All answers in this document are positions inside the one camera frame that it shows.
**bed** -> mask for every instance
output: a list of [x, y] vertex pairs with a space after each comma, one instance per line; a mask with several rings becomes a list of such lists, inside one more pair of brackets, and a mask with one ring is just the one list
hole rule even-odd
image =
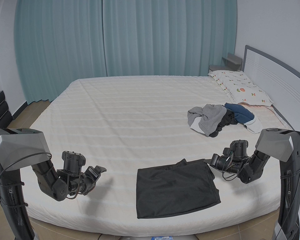
[[[252, 56], [253, 51], [246, 50], [248, 58], [244, 59], [243, 69], [275, 100], [280, 113], [278, 97], [261, 83], [271, 78], [259, 78], [256, 54], [263, 55], [254, 52]], [[293, 89], [299, 89], [299, 83]], [[251, 184], [243, 184], [238, 178], [226, 182], [220, 172], [212, 169], [221, 199], [216, 206], [169, 218], [137, 219], [137, 169], [174, 164], [183, 158], [211, 158], [237, 139], [248, 140], [247, 152], [252, 154], [259, 134], [250, 133], [241, 124], [224, 127], [216, 138], [189, 128], [187, 110], [226, 102], [228, 97], [212, 77], [118, 76], [72, 82], [31, 128], [44, 132], [56, 169], [63, 167], [62, 151], [70, 150], [86, 157], [83, 171], [99, 165], [107, 172], [87, 196], [57, 202], [39, 190], [31, 167], [21, 169], [29, 216], [70, 229], [142, 237], [207, 232], [276, 210], [280, 200], [279, 161], [270, 158], [262, 177]], [[264, 128], [290, 128], [287, 122], [293, 122], [294, 116], [287, 114], [284, 120], [273, 108], [247, 108]]]

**floral pillow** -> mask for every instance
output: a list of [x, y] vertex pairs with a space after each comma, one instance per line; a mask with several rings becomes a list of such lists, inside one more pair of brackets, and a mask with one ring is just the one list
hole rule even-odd
[[271, 106], [272, 100], [242, 71], [217, 70], [208, 74], [222, 87], [232, 103]]

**tiled floor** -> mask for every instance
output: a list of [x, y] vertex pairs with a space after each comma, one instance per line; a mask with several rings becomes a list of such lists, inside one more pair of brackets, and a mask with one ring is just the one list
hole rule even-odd
[[[49, 106], [49, 101], [33, 102], [14, 120], [9, 128], [30, 128], [32, 123]], [[257, 217], [244, 223], [211, 232], [196, 234], [199, 240], [270, 240], [274, 225], [278, 219], [279, 210]], [[99, 233], [81, 232], [64, 227], [58, 227], [30, 218], [33, 228], [39, 234], [40, 240], [97, 240]], [[13, 240], [14, 236], [0, 208], [0, 240]], [[119, 236], [101, 235], [100, 240], [118, 240]]]

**curtain fold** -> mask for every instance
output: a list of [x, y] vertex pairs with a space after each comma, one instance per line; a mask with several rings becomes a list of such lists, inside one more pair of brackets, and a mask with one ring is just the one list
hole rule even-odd
[[234, 53], [236, 0], [103, 0], [108, 76], [206, 76]]
[[237, 0], [18, 0], [15, 51], [26, 100], [80, 78], [207, 76], [234, 53]]
[[27, 103], [54, 100], [80, 78], [105, 77], [102, 1], [18, 1], [18, 71]]

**black crumpled clothing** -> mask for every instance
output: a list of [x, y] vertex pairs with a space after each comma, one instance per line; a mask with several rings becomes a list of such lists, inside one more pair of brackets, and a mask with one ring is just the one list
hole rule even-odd
[[137, 218], [178, 216], [220, 203], [215, 176], [203, 160], [138, 169]]
[[234, 118], [234, 112], [227, 109], [227, 112], [223, 116], [221, 122], [218, 124], [217, 129], [211, 133], [210, 137], [216, 137], [218, 136], [219, 132], [222, 131], [222, 128], [225, 126], [228, 126], [230, 124], [237, 125], [238, 121]]

